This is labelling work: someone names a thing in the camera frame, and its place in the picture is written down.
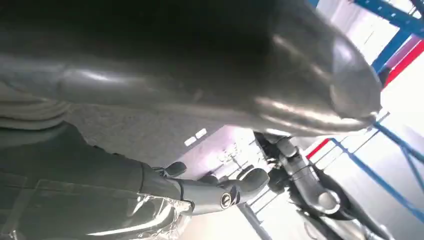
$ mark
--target gray fabric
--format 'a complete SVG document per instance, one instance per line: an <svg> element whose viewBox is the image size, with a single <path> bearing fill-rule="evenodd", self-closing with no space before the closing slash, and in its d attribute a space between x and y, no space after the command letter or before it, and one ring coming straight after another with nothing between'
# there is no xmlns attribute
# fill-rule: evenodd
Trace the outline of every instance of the gray fabric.
<svg viewBox="0 0 424 240"><path fill-rule="evenodd" d="M0 128L48 129L64 121L69 106L17 91L0 81Z"/></svg>

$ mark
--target plastic wrap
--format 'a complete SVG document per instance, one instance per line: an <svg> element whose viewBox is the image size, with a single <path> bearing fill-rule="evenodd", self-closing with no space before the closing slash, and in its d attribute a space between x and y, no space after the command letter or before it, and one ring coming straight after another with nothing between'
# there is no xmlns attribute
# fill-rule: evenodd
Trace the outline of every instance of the plastic wrap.
<svg viewBox="0 0 424 240"><path fill-rule="evenodd" d="M145 215L143 207L154 205L154 212ZM89 233L89 236L119 235L128 233L119 240L177 240L184 231L190 216L181 215L190 210L190 203L166 197L140 193L134 208L128 209L128 219L137 219L136 224L127 227Z"/></svg>
<svg viewBox="0 0 424 240"><path fill-rule="evenodd" d="M176 240L190 219L189 202L92 185L40 180L0 193L10 213L0 219L0 239Z"/></svg>

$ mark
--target transparent plastic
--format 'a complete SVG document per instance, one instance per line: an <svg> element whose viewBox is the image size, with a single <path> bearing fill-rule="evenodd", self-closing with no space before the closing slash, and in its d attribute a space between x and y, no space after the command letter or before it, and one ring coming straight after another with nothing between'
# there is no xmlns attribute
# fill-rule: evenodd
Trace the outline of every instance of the transparent plastic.
<svg viewBox="0 0 424 240"><path fill-rule="evenodd" d="M0 193L10 213L0 239L176 240L190 220L189 202L92 185L40 180Z"/></svg>

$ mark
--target metal bolt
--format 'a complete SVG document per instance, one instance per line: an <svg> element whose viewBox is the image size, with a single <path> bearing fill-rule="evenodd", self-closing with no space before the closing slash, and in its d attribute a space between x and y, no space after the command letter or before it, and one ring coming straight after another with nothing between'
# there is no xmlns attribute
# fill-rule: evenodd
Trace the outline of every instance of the metal bolt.
<svg viewBox="0 0 424 240"><path fill-rule="evenodd" d="M231 206L231 195L228 192L225 192L221 196L221 207L227 209Z"/></svg>

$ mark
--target white wall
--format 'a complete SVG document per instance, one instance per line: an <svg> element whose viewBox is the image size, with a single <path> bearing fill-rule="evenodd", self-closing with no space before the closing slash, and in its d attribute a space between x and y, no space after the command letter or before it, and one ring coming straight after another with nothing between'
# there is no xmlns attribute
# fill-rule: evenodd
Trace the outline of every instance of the white wall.
<svg viewBox="0 0 424 240"><path fill-rule="evenodd" d="M261 240L236 206L194 216L179 240Z"/></svg>

